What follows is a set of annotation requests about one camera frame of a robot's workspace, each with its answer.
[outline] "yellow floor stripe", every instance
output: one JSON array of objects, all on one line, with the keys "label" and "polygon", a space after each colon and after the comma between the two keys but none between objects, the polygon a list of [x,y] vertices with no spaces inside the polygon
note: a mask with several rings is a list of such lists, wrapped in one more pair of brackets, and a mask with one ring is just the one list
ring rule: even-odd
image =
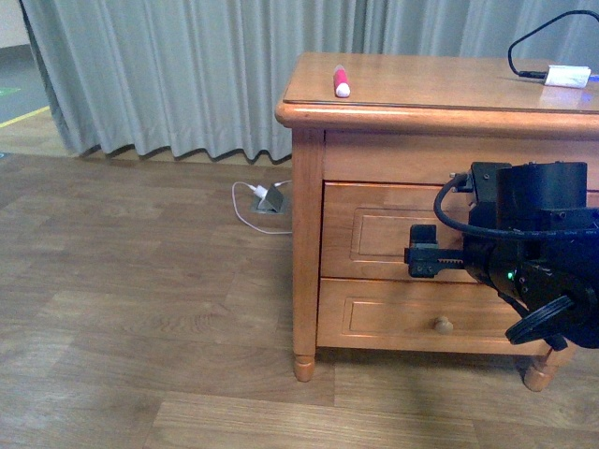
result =
[{"label": "yellow floor stripe", "polygon": [[45,108],[41,108],[38,110],[34,110],[33,112],[29,112],[28,114],[24,114],[21,117],[17,117],[15,119],[9,120],[8,122],[0,123],[0,128],[4,128],[5,126],[9,126],[10,124],[20,122],[21,120],[28,119],[29,117],[33,117],[34,115],[38,115],[39,113],[45,112],[47,110],[50,110],[50,106],[47,106]]}]

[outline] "wooden nightstand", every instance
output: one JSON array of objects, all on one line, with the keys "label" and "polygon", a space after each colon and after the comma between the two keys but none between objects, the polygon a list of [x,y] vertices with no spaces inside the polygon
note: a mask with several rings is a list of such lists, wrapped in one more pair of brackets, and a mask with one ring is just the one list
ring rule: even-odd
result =
[{"label": "wooden nightstand", "polygon": [[[333,92],[338,64],[346,99]],[[416,223],[438,224],[441,246],[460,247],[432,201],[450,172],[474,161],[586,162],[598,205],[598,93],[519,80],[501,59],[302,55],[276,110],[293,132],[298,379],[312,377],[316,346],[332,346],[533,355],[525,383],[543,389],[573,345],[511,345],[504,332],[519,317],[492,289],[460,271],[411,279],[403,248]],[[465,197],[445,204],[467,220]]]}]

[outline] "drawer panel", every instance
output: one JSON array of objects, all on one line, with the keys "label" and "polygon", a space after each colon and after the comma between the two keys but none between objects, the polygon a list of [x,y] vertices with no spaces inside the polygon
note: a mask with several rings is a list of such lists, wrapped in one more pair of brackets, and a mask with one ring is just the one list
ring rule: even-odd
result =
[{"label": "drawer panel", "polygon": [[[435,320],[440,317],[446,317],[453,325],[450,333],[435,329]],[[548,346],[543,341],[515,346],[505,338],[505,331],[518,319],[511,307],[483,285],[322,279],[317,344],[406,351],[545,354]]]},{"label": "drawer panel", "polygon": [[[437,225],[442,248],[461,248],[461,233],[441,224],[432,211],[438,186],[348,184],[325,186],[321,275],[331,278],[411,280],[403,263],[411,225]],[[450,195],[444,210],[468,221],[468,196]],[[434,280],[474,282],[463,270],[442,271]]]},{"label": "drawer panel", "polygon": [[472,162],[586,162],[589,190],[599,190],[597,141],[408,136],[328,130],[323,176],[328,181],[443,184]]}]

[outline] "green floor mark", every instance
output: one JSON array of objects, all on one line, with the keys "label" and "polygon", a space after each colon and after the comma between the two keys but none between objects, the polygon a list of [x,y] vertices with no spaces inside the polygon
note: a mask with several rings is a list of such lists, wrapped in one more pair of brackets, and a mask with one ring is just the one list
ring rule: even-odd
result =
[{"label": "green floor mark", "polygon": [[18,87],[0,87],[0,96],[14,94],[20,89]]}]

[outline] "gray curtain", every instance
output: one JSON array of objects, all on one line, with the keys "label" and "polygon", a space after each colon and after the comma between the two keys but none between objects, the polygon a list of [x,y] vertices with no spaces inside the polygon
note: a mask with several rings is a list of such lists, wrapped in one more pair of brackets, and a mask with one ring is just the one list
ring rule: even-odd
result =
[{"label": "gray curtain", "polygon": [[[273,117],[303,51],[505,57],[599,0],[22,0],[66,146],[212,157],[291,152]],[[515,56],[599,69],[599,23],[570,17]]]}]

